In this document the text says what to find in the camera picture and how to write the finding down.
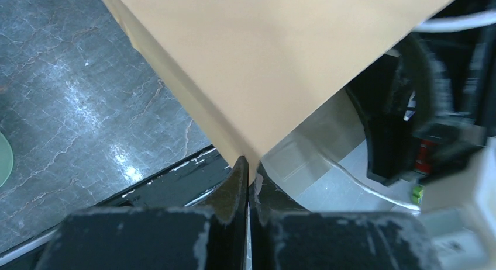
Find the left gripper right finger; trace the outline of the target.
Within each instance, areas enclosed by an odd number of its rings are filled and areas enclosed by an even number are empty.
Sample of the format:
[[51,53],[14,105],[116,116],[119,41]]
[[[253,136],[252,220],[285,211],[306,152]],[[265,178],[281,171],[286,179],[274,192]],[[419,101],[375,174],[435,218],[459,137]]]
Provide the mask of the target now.
[[249,186],[253,269],[441,269],[421,222],[401,212],[311,212],[258,165]]

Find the brown paper bag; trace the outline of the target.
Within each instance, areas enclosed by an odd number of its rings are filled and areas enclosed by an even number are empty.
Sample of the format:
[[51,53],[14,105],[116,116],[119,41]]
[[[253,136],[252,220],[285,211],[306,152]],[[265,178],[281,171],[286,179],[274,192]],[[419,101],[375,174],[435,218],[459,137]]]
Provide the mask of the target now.
[[102,0],[191,117],[250,179],[312,211],[411,209],[410,185],[366,179],[344,86],[454,0]]

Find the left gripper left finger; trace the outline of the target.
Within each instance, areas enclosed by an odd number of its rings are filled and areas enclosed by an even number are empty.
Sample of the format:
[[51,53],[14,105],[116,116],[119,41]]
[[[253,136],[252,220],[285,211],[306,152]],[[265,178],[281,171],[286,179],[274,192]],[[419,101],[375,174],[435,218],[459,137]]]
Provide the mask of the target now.
[[244,269],[249,166],[190,207],[93,207],[69,215],[37,269]]

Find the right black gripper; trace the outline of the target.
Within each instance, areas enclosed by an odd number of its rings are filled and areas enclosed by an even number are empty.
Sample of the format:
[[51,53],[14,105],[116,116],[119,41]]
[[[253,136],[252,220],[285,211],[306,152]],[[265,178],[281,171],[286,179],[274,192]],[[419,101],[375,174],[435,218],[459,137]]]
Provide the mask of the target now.
[[364,127],[366,177],[427,184],[495,135],[495,0],[454,0],[345,86]]

